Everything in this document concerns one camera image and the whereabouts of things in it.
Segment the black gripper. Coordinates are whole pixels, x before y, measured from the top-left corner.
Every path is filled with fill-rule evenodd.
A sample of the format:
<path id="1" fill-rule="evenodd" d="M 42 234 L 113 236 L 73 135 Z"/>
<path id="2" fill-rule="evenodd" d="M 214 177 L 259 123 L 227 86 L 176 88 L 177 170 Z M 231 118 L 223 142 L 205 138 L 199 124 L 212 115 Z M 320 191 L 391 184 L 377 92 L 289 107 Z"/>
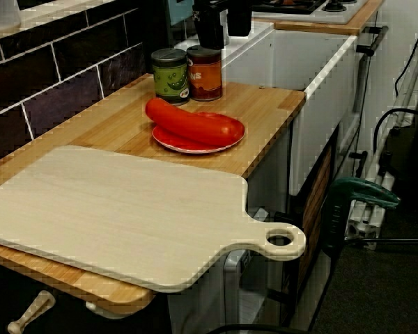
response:
<path id="1" fill-rule="evenodd" d="M 252 4 L 250 0 L 194 0 L 193 21 L 200 45 L 206 49 L 224 48 L 224 14 L 228 35 L 247 37 L 251 31 Z"/>

